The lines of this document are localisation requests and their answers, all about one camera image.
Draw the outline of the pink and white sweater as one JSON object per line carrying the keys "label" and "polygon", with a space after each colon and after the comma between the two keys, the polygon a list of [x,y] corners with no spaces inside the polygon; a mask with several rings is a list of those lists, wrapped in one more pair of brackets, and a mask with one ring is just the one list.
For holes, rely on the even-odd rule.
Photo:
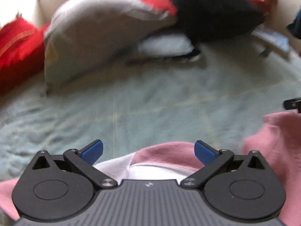
{"label": "pink and white sweater", "polygon": [[261,130],[243,142],[241,155],[258,150],[284,186],[286,199],[277,218],[231,221],[214,212],[196,189],[181,181],[203,168],[195,143],[150,146],[93,167],[116,180],[100,190],[79,214],[59,221],[20,217],[12,201],[18,179],[1,182],[1,209],[16,225],[300,225],[300,114],[264,117]]}

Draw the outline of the wooden chair with clothes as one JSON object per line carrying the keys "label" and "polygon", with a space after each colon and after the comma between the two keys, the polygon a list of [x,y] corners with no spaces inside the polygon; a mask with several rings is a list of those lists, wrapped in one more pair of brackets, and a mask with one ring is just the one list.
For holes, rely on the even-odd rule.
{"label": "wooden chair with clothes", "polygon": [[288,32],[297,39],[301,39],[301,10],[296,14],[294,21],[286,26]]}

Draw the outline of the blue white book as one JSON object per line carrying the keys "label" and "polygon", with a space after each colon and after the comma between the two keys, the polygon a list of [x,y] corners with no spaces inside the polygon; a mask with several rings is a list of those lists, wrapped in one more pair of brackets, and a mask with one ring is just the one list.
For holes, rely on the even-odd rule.
{"label": "blue white book", "polygon": [[271,52],[275,52],[285,59],[289,57],[289,39],[281,33],[265,26],[259,26],[251,33],[251,35],[265,47],[260,53],[263,57],[268,57]]}

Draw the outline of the green plaid bed blanket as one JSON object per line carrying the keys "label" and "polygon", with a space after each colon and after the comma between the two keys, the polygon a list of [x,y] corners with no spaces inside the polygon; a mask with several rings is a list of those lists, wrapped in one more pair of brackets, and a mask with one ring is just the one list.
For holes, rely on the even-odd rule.
{"label": "green plaid bed blanket", "polygon": [[170,142],[242,153],[265,116],[300,97],[299,55],[262,51],[247,37],[207,43],[196,62],[113,63],[52,93],[39,73],[1,97],[1,182],[18,179],[40,150],[96,139],[98,164]]}

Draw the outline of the black backpack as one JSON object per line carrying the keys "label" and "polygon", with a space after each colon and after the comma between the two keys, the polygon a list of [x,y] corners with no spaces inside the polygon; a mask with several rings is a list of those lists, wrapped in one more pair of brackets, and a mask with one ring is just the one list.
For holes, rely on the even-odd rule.
{"label": "black backpack", "polygon": [[251,33],[265,15],[248,0],[172,0],[176,25],[192,43],[222,40]]}

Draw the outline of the red quilt left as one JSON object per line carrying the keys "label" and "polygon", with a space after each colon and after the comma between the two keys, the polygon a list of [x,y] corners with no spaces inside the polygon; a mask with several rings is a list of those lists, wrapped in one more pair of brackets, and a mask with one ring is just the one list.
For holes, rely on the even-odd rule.
{"label": "red quilt left", "polygon": [[1,95],[44,69],[44,33],[23,17],[1,28]]}

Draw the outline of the grey green pillow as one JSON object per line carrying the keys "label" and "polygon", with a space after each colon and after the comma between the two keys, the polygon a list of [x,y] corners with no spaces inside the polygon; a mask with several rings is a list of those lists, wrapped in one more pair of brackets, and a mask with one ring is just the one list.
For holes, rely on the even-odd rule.
{"label": "grey green pillow", "polygon": [[108,63],[140,39],[174,25],[176,18],[141,0],[68,0],[44,34],[48,93]]}

